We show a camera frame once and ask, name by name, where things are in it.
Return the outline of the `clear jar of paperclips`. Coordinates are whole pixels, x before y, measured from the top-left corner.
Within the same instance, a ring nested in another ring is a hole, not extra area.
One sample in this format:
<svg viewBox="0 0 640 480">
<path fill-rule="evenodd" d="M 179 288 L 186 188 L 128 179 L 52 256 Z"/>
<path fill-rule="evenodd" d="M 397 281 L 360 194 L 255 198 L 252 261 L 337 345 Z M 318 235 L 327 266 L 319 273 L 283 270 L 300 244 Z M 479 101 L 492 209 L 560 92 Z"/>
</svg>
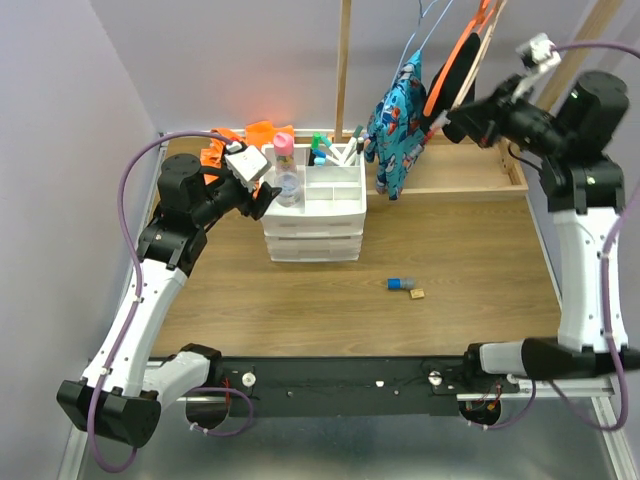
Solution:
<svg viewBox="0 0 640 480">
<path fill-rule="evenodd" d="M 293 207 L 301 201 L 302 186 L 294 172 L 280 172 L 275 177 L 275 186 L 280 189 L 276 201 L 283 207 Z"/>
</svg>

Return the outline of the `pink capped pen tube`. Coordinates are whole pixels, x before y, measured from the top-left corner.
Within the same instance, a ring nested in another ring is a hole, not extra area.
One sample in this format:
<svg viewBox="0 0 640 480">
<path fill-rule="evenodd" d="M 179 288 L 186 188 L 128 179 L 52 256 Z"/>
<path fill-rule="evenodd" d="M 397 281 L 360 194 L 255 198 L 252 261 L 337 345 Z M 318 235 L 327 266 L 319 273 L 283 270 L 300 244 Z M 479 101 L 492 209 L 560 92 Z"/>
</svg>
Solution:
<svg viewBox="0 0 640 480">
<path fill-rule="evenodd" d="M 275 168 L 277 173 L 296 173 L 294 159 L 294 137 L 288 133 L 278 132 L 273 138 Z"/>
</svg>

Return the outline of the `white plastic drawer organizer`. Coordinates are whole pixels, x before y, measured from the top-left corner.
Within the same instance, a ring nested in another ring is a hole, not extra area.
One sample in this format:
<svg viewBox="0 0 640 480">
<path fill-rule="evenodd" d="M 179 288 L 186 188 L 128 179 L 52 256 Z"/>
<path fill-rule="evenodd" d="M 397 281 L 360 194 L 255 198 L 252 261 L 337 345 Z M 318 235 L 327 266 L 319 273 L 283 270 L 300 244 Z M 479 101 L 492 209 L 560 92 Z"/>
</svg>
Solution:
<svg viewBox="0 0 640 480">
<path fill-rule="evenodd" d="M 301 201 L 276 200 L 261 219 L 274 262 L 349 262 L 359 259 L 367 213 L 365 165 L 308 166 L 310 145 L 294 145 Z M 275 186 L 276 172 L 263 180 Z"/>
</svg>

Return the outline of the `blue capped white marker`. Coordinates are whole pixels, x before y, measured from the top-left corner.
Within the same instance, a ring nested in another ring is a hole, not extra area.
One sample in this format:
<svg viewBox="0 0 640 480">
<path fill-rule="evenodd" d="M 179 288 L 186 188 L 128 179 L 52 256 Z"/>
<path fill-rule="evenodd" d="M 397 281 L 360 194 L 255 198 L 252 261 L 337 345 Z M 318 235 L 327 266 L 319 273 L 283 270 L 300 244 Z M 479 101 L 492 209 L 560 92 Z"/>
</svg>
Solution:
<svg viewBox="0 0 640 480">
<path fill-rule="evenodd" d="M 333 156 L 331 156 L 331 155 L 329 155 L 329 154 L 327 154 L 327 153 L 325 153 L 325 152 L 323 152 L 321 150 L 313 149 L 312 150 L 312 154 L 314 155 L 314 158 L 316 156 L 325 157 L 327 159 L 326 165 L 328 165 L 328 164 L 333 164 L 333 165 L 336 165 L 336 166 L 340 166 L 341 165 L 341 164 L 339 164 L 337 162 L 337 160 Z"/>
</svg>

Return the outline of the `black green highlighter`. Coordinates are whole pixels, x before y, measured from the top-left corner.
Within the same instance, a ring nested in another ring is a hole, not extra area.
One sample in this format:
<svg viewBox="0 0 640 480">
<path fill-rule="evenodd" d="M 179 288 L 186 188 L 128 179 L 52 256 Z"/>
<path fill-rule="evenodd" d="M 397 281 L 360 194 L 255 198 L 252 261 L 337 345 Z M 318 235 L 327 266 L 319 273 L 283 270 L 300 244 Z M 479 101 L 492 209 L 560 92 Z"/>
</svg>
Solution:
<svg viewBox="0 0 640 480">
<path fill-rule="evenodd" d="M 323 159 L 322 153 L 318 153 L 320 143 L 321 143 L 321 134 L 319 132 L 314 132 L 311 139 L 309 155 L 307 159 L 308 166 L 315 166 L 317 158 L 319 158 L 320 160 Z"/>
</svg>

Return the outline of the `teal capped white marker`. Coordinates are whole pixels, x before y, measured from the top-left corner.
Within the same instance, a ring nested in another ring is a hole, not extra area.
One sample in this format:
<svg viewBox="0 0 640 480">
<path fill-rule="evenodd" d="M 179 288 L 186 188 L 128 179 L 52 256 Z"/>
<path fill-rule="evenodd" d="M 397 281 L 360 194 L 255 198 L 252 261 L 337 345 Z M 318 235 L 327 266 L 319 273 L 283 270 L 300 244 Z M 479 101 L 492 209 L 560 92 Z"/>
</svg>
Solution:
<svg viewBox="0 0 640 480">
<path fill-rule="evenodd" d="M 321 135 L 320 140 L 324 144 L 324 146 L 329 149 L 329 151 L 332 153 L 333 157 L 337 160 L 339 164 L 343 164 L 345 162 L 343 158 L 343 154 L 338 150 L 338 148 L 332 143 L 332 141 L 326 135 Z"/>
</svg>

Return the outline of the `black capped white marker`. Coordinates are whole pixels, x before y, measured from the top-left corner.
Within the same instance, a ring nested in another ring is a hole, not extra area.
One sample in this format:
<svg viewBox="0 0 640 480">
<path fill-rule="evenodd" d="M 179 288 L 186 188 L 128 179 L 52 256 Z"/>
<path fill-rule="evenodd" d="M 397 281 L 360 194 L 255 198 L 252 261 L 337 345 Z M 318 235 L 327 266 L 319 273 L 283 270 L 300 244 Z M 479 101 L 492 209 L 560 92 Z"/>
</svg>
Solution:
<svg viewBox="0 0 640 480">
<path fill-rule="evenodd" d="M 362 161 L 363 158 L 363 151 L 365 148 L 365 138 L 364 137 L 359 137 L 356 143 L 356 152 L 355 152 L 355 157 L 354 157 L 354 161 L 353 164 L 354 165 L 359 165 Z"/>
</svg>

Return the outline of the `green capped white marker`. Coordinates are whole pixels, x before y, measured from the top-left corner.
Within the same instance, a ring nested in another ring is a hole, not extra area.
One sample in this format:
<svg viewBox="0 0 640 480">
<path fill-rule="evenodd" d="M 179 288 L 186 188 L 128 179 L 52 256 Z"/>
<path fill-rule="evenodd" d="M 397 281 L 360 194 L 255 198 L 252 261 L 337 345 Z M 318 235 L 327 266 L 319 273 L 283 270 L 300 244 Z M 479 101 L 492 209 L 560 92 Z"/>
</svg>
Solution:
<svg viewBox="0 0 640 480">
<path fill-rule="evenodd" d="M 351 138 L 349 139 L 349 141 L 346 144 L 346 147 L 344 148 L 340 160 L 341 160 L 341 164 L 343 166 L 349 165 L 350 164 L 350 157 L 352 156 L 353 152 L 355 151 L 356 145 L 357 145 L 357 141 L 358 138 L 360 137 L 361 131 L 363 129 L 362 125 L 358 125 L 356 127 L 356 129 L 353 131 Z"/>
</svg>

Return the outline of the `blue grey stamp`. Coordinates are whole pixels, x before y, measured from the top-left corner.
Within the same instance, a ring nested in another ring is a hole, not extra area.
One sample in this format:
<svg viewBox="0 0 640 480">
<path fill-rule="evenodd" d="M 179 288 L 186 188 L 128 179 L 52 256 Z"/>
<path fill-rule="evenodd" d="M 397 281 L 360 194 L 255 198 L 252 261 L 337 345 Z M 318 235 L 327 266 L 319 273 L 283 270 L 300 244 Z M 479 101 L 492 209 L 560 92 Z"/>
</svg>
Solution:
<svg viewBox="0 0 640 480">
<path fill-rule="evenodd" d="M 410 291 L 415 288 L 413 278 L 393 277 L 387 279 L 387 289 L 390 291 Z"/>
</svg>

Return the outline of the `small tan eraser block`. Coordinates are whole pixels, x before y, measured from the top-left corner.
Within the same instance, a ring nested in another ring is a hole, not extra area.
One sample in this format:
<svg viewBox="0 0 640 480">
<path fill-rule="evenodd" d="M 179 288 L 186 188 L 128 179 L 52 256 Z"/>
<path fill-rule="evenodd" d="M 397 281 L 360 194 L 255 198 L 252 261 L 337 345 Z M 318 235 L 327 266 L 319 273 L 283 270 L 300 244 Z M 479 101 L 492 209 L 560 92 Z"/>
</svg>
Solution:
<svg viewBox="0 0 640 480">
<path fill-rule="evenodd" d="M 409 297 L 412 300 L 423 299 L 425 297 L 425 293 L 423 289 L 415 288 L 409 290 Z"/>
</svg>

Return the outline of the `orange red pen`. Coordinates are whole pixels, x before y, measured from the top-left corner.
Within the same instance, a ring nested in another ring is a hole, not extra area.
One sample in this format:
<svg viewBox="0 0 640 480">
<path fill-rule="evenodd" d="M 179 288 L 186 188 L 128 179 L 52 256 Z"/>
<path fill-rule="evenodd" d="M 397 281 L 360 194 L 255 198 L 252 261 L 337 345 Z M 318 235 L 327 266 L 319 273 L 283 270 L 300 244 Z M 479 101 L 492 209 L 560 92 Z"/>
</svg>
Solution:
<svg viewBox="0 0 640 480">
<path fill-rule="evenodd" d="M 448 110 L 443 110 L 437 117 L 427 121 L 428 129 L 426 130 L 424 137 L 403 157 L 403 167 L 406 171 L 409 171 L 412 168 L 434 135 L 449 123 L 448 113 Z"/>
</svg>

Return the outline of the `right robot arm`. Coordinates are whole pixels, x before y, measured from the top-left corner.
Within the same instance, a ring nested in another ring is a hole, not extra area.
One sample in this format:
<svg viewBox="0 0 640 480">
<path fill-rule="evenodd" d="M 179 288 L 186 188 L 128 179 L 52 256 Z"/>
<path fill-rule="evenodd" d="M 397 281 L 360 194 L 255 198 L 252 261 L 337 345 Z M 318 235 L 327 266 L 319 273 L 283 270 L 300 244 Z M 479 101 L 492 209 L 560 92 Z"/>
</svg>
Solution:
<svg viewBox="0 0 640 480">
<path fill-rule="evenodd" d="M 448 112 L 479 147 L 508 140 L 541 160 L 539 181 L 561 249 L 561 320 L 554 338 L 477 343 L 460 379 L 480 392 L 496 375 L 531 380 L 596 378 L 639 368 L 620 312 L 615 223 L 625 211 L 624 174 L 604 152 L 628 107 L 611 73 L 581 73 L 556 115 L 517 96 L 514 75 L 488 97 Z"/>
</svg>

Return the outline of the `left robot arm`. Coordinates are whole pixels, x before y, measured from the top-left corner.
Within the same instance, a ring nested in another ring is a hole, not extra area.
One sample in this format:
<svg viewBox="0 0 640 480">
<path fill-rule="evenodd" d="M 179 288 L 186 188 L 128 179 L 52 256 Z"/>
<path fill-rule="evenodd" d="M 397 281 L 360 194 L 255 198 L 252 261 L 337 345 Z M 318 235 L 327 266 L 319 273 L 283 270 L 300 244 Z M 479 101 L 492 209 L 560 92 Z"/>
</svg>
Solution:
<svg viewBox="0 0 640 480">
<path fill-rule="evenodd" d="M 161 167 L 159 203 L 135 252 L 139 265 L 98 353 L 77 381 L 65 380 L 57 401 L 81 431 L 141 448 L 161 412 L 195 390 L 223 384 L 222 355 L 198 344 L 184 346 L 153 372 L 146 364 L 169 307 L 207 244 L 207 232 L 226 213 L 260 219 L 279 194 L 259 180 L 271 167 L 256 147 L 226 153 L 220 167 L 178 154 Z"/>
</svg>

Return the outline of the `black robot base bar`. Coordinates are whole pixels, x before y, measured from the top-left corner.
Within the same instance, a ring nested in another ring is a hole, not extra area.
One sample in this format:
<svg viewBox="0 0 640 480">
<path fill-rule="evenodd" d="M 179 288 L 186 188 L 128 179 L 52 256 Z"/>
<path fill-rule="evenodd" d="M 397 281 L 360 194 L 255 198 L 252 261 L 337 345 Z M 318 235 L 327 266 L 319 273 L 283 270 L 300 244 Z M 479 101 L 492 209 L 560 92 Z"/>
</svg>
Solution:
<svg viewBox="0 0 640 480">
<path fill-rule="evenodd" d="M 214 363 L 204 385 L 241 391 L 258 418 L 455 416 L 465 400 L 519 391 L 504 375 L 467 372 L 458 355 L 228 356 Z"/>
</svg>

